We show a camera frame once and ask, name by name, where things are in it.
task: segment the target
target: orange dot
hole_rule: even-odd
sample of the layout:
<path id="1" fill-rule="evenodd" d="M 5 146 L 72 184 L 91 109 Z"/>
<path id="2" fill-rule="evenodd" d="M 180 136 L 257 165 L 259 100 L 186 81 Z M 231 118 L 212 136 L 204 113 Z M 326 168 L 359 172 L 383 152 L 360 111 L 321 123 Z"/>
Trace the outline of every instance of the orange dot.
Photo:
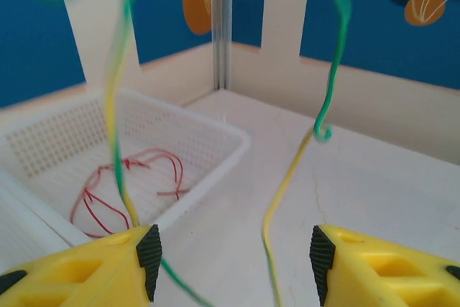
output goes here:
<path id="1" fill-rule="evenodd" d="M 211 31 L 211 0 L 182 0 L 185 21 L 195 35 Z"/>
<path id="2" fill-rule="evenodd" d="M 446 0 L 409 0 L 404 9 L 405 20 L 423 27 L 440 19 L 445 9 Z"/>

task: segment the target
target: white table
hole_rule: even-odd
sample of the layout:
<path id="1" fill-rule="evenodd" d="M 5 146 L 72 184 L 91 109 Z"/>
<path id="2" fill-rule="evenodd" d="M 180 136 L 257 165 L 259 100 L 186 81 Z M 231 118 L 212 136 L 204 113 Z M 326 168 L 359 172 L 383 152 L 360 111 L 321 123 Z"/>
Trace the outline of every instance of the white table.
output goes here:
<path id="1" fill-rule="evenodd" d="M 262 217 L 313 119 L 228 91 L 189 108 L 247 130 L 252 151 L 162 235 L 164 256 L 215 306 L 273 306 Z M 460 262 L 460 167 L 337 127 L 312 142 L 271 228 L 285 306 L 319 306 L 308 250 L 323 223 Z M 155 296 L 196 306 L 163 271 Z"/>

